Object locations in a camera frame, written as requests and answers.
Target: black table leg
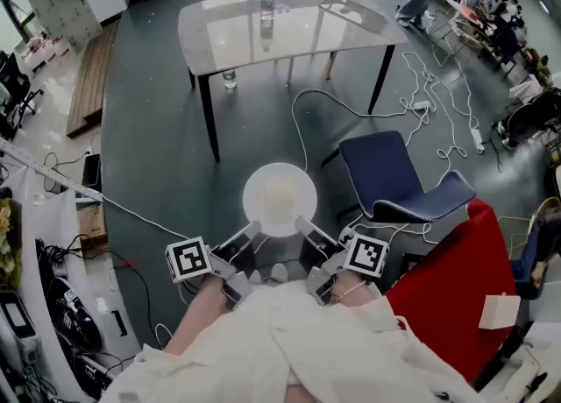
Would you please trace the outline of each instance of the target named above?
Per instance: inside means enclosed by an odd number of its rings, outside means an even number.
[[[191,88],[195,88],[195,75],[191,73],[191,68],[188,67],[189,70],[189,79],[191,80]]]
[[[374,105],[378,101],[378,96],[380,96],[380,91],[382,90],[382,85],[384,85],[384,80],[386,79],[387,69],[392,61],[392,55],[394,54],[395,45],[388,45],[386,47],[386,53],[384,54],[384,60],[382,61],[382,67],[380,73],[378,74],[378,80],[376,81],[376,86],[374,87],[374,92],[372,93],[372,99],[370,100],[370,107],[368,107],[368,115],[372,115]]]
[[[210,85],[208,74],[199,76],[199,90],[201,91],[202,111],[204,112],[204,120],[207,124],[207,132],[209,133],[210,147],[214,154],[214,160],[220,163],[220,151],[218,151],[217,127],[214,124],[214,112],[212,111],[212,98],[210,97]]]

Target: shoe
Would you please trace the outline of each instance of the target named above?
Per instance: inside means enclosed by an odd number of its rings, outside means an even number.
[[[273,279],[279,283],[287,283],[288,282],[288,270],[287,267],[284,266],[282,263],[277,263],[271,269],[271,275],[269,279]]]
[[[263,282],[261,280],[261,274],[258,270],[253,271],[253,274],[249,276],[248,281],[251,285],[260,285]]]
[[[415,20],[409,20],[409,23],[412,24],[419,31],[424,31],[423,23],[417,23]]]
[[[512,151],[514,149],[514,147],[510,145],[510,138],[505,138],[501,142],[502,142],[502,145],[505,146],[505,148],[508,151]]]
[[[399,17],[399,14],[395,14],[395,19],[397,20],[397,23],[399,23],[401,26],[403,26],[404,28],[409,28],[409,23],[407,20],[404,20],[403,18]]]
[[[495,130],[500,137],[504,137],[507,134],[507,130],[505,129],[505,126],[502,125],[501,121],[497,123],[497,125],[495,126]]]

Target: white cable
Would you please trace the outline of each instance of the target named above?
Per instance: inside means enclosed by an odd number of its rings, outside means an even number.
[[[257,252],[259,252],[259,249],[261,247],[263,247],[263,244],[266,243],[269,240],[270,237],[266,237],[263,241],[261,241],[261,244],[257,246],[257,249],[255,249],[255,252],[253,253],[253,255],[257,255]]]
[[[394,225],[367,225],[367,224],[359,223],[359,224],[356,224],[353,228],[355,229],[356,227],[364,227],[365,229],[394,229],[396,231],[392,234],[392,237],[389,238],[388,244],[391,244],[392,240],[394,239],[395,234],[398,233],[398,232],[410,233],[412,235],[423,235],[423,241],[425,243],[438,244],[436,241],[430,241],[429,239],[427,239],[427,235],[432,230],[432,226],[429,223],[423,224],[423,231],[405,230],[405,228],[408,225],[409,224],[405,224],[402,227],[396,227]]]
[[[452,49],[450,43],[448,42],[448,40],[446,38],[444,38],[444,42],[446,42],[446,45],[448,45],[448,47],[451,50],[451,53],[454,52],[454,50]],[[438,66],[443,67],[444,63],[440,63],[440,60],[438,60],[438,57],[435,53],[435,44],[432,44],[432,56],[435,58],[435,60],[437,61]],[[467,113],[464,112],[463,110],[460,110],[458,107],[456,107],[456,103],[454,103],[454,99],[452,97],[452,107],[454,108],[455,111],[457,111],[457,113],[459,113],[460,115],[463,115],[464,117],[468,117],[468,126],[470,128],[470,132],[477,129],[479,127],[479,120],[473,116],[472,113],[472,105],[471,105],[471,99],[472,99],[472,90],[470,89],[469,83],[467,82],[467,79],[465,78],[465,73],[464,73],[464,69],[462,68],[462,64],[460,63],[460,61],[457,59],[456,55],[452,55],[452,58],[454,59],[454,61],[456,62],[456,65],[458,66],[459,72],[460,72],[460,77],[464,80],[464,84],[465,84],[465,88],[467,89],[467,99],[465,101],[466,105],[467,105]],[[473,143],[475,144],[475,149],[476,151],[481,154],[483,153],[483,150],[479,149],[477,144],[475,143],[475,138],[473,137]]]
[[[185,297],[183,297],[183,293],[181,292],[181,283],[177,284],[177,292],[179,293],[179,298],[185,305],[189,306],[189,304],[185,301]]]
[[[347,225],[345,225],[345,226],[343,227],[343,229],[342,229],[341,232],[339,233],[339,238],[338,238],[338,242],[339,242],[339,243],[341,243],[341,236],[343,235],[343,232],[344,232],[345,230],[347,230],[347,229],[348,229],[349,227],[351,227],[351,226],[354,228],[355,225],[353,225],[353,224],[356,223],[362,216],[363,216],[363,214],[360,213],[360,215],[359,215],[359,217],[357,217],[357,219],[354,219],[353,221],[351,221],[350,223],[348,223]]]
[[[334,101],[335,103],[337,103],[337,104],[339,104],[339,105],[345,107],[345,108],[346,108],[347,110],[349,110],[353,115],[355,115],[355,116],[357,116],[357,117],[361,117],[361,118],[380,118],[380,117],[381,117],[381,118],[386,118],[386,117],[396,117],[396,116],[399,116],[399,115],[405,115],[405,114],[408,112],[408,110],[412,111],[413,114],[414,114],[417,118],[419,118],[419,124],[409,133],[409,136],[408,136],[408,139],[407,139],[407,141],[406,141],[406,143],[405,143],[405,146],[408,146],[408,145],[409,145],[409,143],[410,143],[410,141],[411,141],[411,138],[413,137],[413,134],[415,134],[417,131],[419,131],[423,125],[427,125],[427,124],[429,123],[429,107],[425,109],[425,111],[424,111],[424,113],[423,113],[422,116],[419,116],[419,115],[417,114],[417,112],[416,112],[415,110],[413,110],[413,101],[415,100],[415,95],[419,92],[419,89],[420,89],[420,87],[419,87],[419,76],[418,76],[418,73],[417,73],[417,72],[411,67],[411,65],[409,64],[408,56],[415,56],[415,57],[421,62],[421,64],[423,65],[422,76],[423,76],[423,78],[425,79],[425,84],[424,84],[423,90],[425,91],[425,93],[427,94],[427,96],[429,97],[429,99],[430,99],[430,101],[431,101],[431,103],[432,103],[432,108],[431,108],[431,110],[432,110],[433,112],[435,112],[436,109],[437,109],[437,105],[436,105],[436,103],[435,103],[435,101],[434,101],[434,99],[433,99],[431,93],[429,93],[429,90],[428,90],[428,88],[427,88],[428,85],[429,85],[429,83],[432,84],[432,85],[430,85],[430,87],[429,87],[430,91],[431,91],[432,94],[435,96],[435,98],[438,100],[438,102],[440,103],[441,107],[443,108],[444,113],[445,113],[446,116],[448,117],[448,120],[450,121],[451,128],[452,128],[452,131],[451,131],[451,135],[452,135],[452,145],[450,146],[450,148],[449,148],[447,151],[445,151],[444,149],[438,149],[438,150],[437,150],[437,156],[438,156],[438,158],[440,158],[440,159],[446,159],[446,160],[448,161],[448,167],[446,168],[446,171],[444,172],[444,174],[440,177],[440,180],[438,181],[438,185],[440,185],[440,183],[442,182],[444,176],[451,170],[450,154],[451,154],[452,151],[456,151],[456,152],[460,155],[460,157],[462,157],[462,158],[464,158],[464,159],[467,157],[467,152],[465,151],[465,149],[462,148],[462,147],[460,147],[460,146],[458,146],[458,144],[456,143],[456,130],[455,130],[454,123],[453,123],[453,121],[452,121],[450,115],[448,114],[448,111],[447,111],[446,108],[444,107],[444,104],[442,103],[442,101],[440,100],[440,98],[438,97],[438,95],[436,94],[436,92],[435,92],[435,90],[434,90],[434,87],[435,87],[436,85],[442,84],[443,87],[446,89],[446,91],[448,91],[448,93],[450,94],[452,108],[453,108],[455,111],[457,111],[460,115],[463,115],[463,116],[469,118],[469,124],[468,124],[468,125],[469,125],[469,128],[470,128],[470,131],[472,131],[472,130],[478,128],[478,126],[479,126],[479,120],[478,120],[476,117],[473,116],[473,114],[472,114],[472,107],[471,107],[471,104],[470,104],[470,99],[471,99],[471,96],[472,96],[472,91],[471,91],[470,88],[469,88],[469,85],[468,85],[468,83],[467,83],[467,79],[465,78],[464,70],[462,69],[462,67],[461,67],[461,65],[460,65],[460,63],[459,63],[459,61],[458,61],[456,58],[454,58],[454,60],[455,60],[456,63],[458,64],[458,68],[459,68],[460,74],[461,74],[462,77],[464,78],[464,82],[465,82],[465,85],[466,85],[467,91],[468,91],[468,97],[467,97],[467,108],[468,108],[468,112],[467,112],[467,113],[464,112],[463,110],[460,110],[460,109],[456,106],[456,103],[455,103],[455,101],[454,101],[454,95],[452,94],[452,92],[450,91],[450,89],[446,86],[446,84],[444,84],[442,81],[440,81],[440,79],[439,79],[435,74],[433,74],[433,73],[427,68],[427,66],[425,65],[425,63],[423,62],[423,60],[421,59],[421,57],[419,57],[419,55],[418,55],[417,53],[402,53],[401,56],[403,57],[403,59],[404,59],[405,62],[407,63],[408,69],[415,75],[415,84],[416,84],[415,90],[414,90],[413,93],[411,94],[411,102],[408,102],[408,100],[407,100],[406,98],[403,98],[403,97],[401,97],[401,98],[399,99],[399,103],[400,103],[400,105],[403,107],[403,112],[396,112],[396,113],[392,113],[392,114],[389,114],[389,115],[367,115],[367,114],[361,114],[361,113],[358,113],[357,111],[351,109],[348,105],[346,105],[345,103],[343,103],[342,101],[340,101],[340,100],[339,100],[338,98],[336,98],[334,95],[332,95],[332,94],[330,94],[330,93],[328,93],[328,92],[326,92],[326,91],[319,90],[319,89],[314,89],[314,88],[305,88],[304,90],[300,91],[300,92],[298,93],[298,95],[296,95],[295,99],[294,99],[293,102],[292,102],[292,118],[293,118],[293,120],[294,120],[294,122],[295,122],[296,131],[297,131],[297,133],[298,133],[298,138],[300,139],[300,143],[301,143],[301,145],[302,145],[302,151],[303,151],[303,153],[304,153],[304,171],[307,171],[307,170],[308,170],[308,154],[307,154],[307,152],[306,152],[306,146],[305,146],[304,140],[303,140],[303,138],[302,138],[302,133],[301,133],[301,131],[300,131],[300,126],[298,125],[298,121],[296,120],[296,116],[295,116],[295,105],[296,105],[296,102],[298,101],[298,99],[299,99],[302,95],[305,95],[305,94],[307,94],[307,93],[320,93],[320,94],[322,94],[322,95],[326,95],[326,96],[328,96],[332,101]],[[477,150],[479,153],[482,153],[482,152],[483,152],[483,151],[480,150],[477,146],[476,146],[476,150]]]
[[[255,249],[255,252],[253,253],[253,255],[257,255],[257,252],[259,252],[259,249],[261,247],[263,247],[263,244],[266,243],[269,240],[270,237],[266,237],[263,241],[261,241],[261,244],[257,246],[257,249]],[[230,258],[230,261],[228,263],[231,264],[232,261],[234,261],[234,258],[237,257],[240,253],[242,253],[242,251],[239,251],[236,255],[234,255],[232,258]]]
[[[167,233],[171,233],[172,235],[176,235],[179,238],[183,238],[183,239],[191,239],[189,237],[186,237],[185,235],[182,235],[181,233],[177,233],[176,231],[170,230],[170,229],[166,229],[163,225],[159,225],[158,223],[155,223],[154,221],[150,221],[149,219],[146,219],[145,217],[142,217],[141,215],[139,215],[138,213],[135,213],[134,211],[131,211],[129,209],[126,209],[125,207],[123,207],[121,204],[116,203],[115,201],[111,200],[109,197],[107,197],[105,194],[102,194],[102,198],[107,201],[112,203],[113,205],[116,205],[117,207],[119,207],[120,209],[122,209],[123,211],[126,211],[127,213],[136,216],[138,219],[141,219],[142,221],[144,221],[145,223],[149,223],[151,225],[155,225],[156,227],[158,227],[159,229],[162,229],[164,231],[166,231]]]
[[[169,334],[169,338],[171,339],[172,337],[174,337],[171,333],[171,331],[169,331],[169,329],[167,329],[167,327],[163,324],[163,323],[159,323],[154,327],[154,334],[156,335],[156,341],[158,341],[158,344],[160,345],[160,348],[163,349],[164,347],[162,346],[160,339],[158,338],[158,328],[159,327],[163,327],[163,329],[165,331],[167,331],[167,333]]]

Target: white box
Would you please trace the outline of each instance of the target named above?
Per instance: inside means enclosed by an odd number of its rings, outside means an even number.
[[[170,244],[166,248],[166,261],[174,283],[212,271],[201,237]]]
[[[520,307],[518,295],[488,295],[479,321],[480,329],[504,329],[516,323]]]
[[[357,234],[352,239],[344,268],[380,278],[386,264],[387,251],[385,241]]]

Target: person's leg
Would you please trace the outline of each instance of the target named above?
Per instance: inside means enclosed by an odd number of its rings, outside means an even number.
[[[409,21],[421,23],[421,17],[429,8],[430,0],[408,0],[397,12],[395,17],[401,25],[407,26]]]

